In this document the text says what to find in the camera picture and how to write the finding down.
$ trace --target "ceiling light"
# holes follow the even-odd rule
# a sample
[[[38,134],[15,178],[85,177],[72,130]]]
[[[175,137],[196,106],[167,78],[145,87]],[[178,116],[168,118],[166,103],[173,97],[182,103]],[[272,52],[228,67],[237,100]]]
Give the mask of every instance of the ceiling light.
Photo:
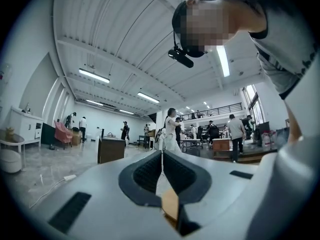
[[[128,114],[130,114],[130,115],[134,115],[134,113],[128,112],[128,111],[125,111],[125,110],[122,110],[122,109],[120,109],[119,111],[124,112],[124,113],[128,113]]]
[[[219,54],[220,63],[222,66],[222,71],[223,71],[223,76],[228,77],[228,76],[230,76],[230,72],[229,72],[229,65],[228,65],[226,49],[223,45],[217,45],[216,50]]]
[[[96,105],[100,105],[100,106],[103,106],[103,104],[99,103],[99,102],[95,102],[95,101],[92,101],[90,99],[86,99],[87,102],[90,102],[90,103],[93,103],[93,104],[96,104]]]
[[[142,92],[138,92],[138,95],[141,96],[141,97],[144,97],[144,98],[147,99],[147,100],[150,100],[150,101],[152,101],[152,102],[155,102],[155,103],[159,103],[159,102],[160,102],[159,100],[157,100],[157,99],[155,99],[155,98],[152,98],[152,97],[150,97],[150,96],[148,96],[148,95],[145,95],[145,94],[143,94]]]
[[[86,75],[86,76],[88,76],[88,77],[91,77],[91,78],[98,79],[98,80],[100,80],[100,81],[102,81],[102,82],[105,82],[105,83],[107,83],[107,84],[110,82],[110,80],[109,80],[108,78],[102,77],[102,76],[97,75],[97,74],[95,74],[95,73],[91,73],[91,72],[86,71],[86,70],[83,70],[83,69],[81,69],[81,68],[79,68],[79,73],[84,74],[84,75]]]

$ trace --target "white ceiling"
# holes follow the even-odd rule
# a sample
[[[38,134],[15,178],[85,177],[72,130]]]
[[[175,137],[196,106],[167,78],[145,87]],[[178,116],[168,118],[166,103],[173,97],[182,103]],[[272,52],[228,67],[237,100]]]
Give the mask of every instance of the white ceiling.
[[[193,68],[169,58],[168,50],[173,48],[171,20],[180,2],[54,0],[57,51],[76,98],[143,116],[173,105],[199,103],[199,98],[210,97],[217,90],[261,81],[257,51],[247,33],[239,33],[225,46],[228,77],[223,77],[216,51],[192,59]],[[110,83],[83,77],[79,68],[106,77]],[[140,98],[138,92],[160,103]]]

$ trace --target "pink chair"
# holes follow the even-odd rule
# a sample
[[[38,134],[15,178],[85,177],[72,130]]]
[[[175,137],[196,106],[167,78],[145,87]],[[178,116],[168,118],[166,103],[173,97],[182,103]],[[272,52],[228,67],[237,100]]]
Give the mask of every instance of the pink chair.
[[[56,122],[54,121],[55,124],[55,133],[54,133],[54,137],[63,143],[63,149],[66,148],[66,143],[70,143],[71,147],[72,147],[72,137],[73,137],[73,133],[70,132],[65,125],[62,122]]]

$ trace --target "white cabinet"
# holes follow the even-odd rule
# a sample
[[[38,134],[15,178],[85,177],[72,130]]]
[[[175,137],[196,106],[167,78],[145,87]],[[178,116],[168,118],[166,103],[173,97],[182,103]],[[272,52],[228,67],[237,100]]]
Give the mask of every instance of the white cabinet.
[[[9,127],[14,128],[14,133],[24,138],[26,144],[41,142],[43,119],[19,109],[11,107]]]

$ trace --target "railing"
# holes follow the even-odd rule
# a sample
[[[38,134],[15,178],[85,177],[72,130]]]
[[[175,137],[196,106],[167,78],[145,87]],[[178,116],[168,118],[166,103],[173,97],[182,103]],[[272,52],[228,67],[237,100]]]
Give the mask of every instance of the railing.
[[[204,111],[194,112],[190,114],[184,114],[180,115],[180,118],[183,118],[183,120],[192,120],[192,119],[199,119],[199,118],[208,118],[213,116],[218,116],[222,114],[232,113],[241,111],[242,106],[241,103],[229,105],[229,106],[222,106],[218,108],[212,108]]]

